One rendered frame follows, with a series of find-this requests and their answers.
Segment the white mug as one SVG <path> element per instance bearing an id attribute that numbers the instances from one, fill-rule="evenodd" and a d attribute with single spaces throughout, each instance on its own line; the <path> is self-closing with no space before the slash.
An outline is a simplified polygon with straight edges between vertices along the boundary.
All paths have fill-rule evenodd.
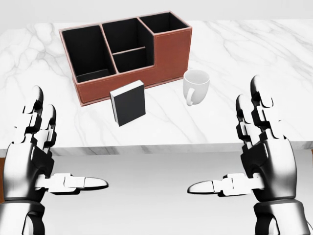
<path id="1" fill-rule="evenodd" d="M 188 70 L 183 75 L 183 95 L 188 106 L 201 103 L 208 92 L 209 74 L 203 70 Z"/>

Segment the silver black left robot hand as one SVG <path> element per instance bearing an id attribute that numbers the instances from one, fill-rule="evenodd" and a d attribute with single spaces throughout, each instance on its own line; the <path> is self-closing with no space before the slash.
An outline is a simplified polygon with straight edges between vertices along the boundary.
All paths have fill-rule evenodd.
<path id="1" fill-rule="evenodd" d="M 40 202 L 45 192 L 78 194 L 98 190 L 108 182 L 92 177 L 74 177 L 70 173 L 52 173 L 54 159 L 50 151 L 56 142 L 56 109 L 43 106 L 44 94 L 34 86 L 16 124 L 16 132 L 7 149 L 3 169 L 5 201 Z"/>

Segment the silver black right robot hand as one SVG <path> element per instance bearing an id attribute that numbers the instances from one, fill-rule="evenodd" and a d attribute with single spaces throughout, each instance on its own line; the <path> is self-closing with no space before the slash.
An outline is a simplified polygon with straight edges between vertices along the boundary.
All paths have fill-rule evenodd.
<path id="1" fill-rule="evenodd" d="M 245 172 L 195 183 L 188 193 L 219 196 L 254 193 L 260 202 L 295 198 L 297 171 L 293 149 L 260 76 L 252 78 L 250 93 L 250 99 L 243 94 L 236 99 L 236 129 L 244 142 L 241 161 Z"/>

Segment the red-brown desk caddy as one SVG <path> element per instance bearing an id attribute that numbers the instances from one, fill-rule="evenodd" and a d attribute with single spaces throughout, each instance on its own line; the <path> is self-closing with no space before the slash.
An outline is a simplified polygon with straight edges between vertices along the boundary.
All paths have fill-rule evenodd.
<path id="1" fill-rule="evenodd" d="M 60 38 L 81 106 L 140 80 L 145 88 L 182 79 L 192 27 L 171 11 L 63 28 Z"/>

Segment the black book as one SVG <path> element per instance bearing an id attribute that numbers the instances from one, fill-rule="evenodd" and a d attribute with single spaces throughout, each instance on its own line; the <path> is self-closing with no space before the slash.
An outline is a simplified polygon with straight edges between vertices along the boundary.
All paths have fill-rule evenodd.
<path id="1" fill-rule="evenodd" d="M 110 92 L 114 119 L 119 126 L 146 114 L 144 83 L 140 80 Z"/>

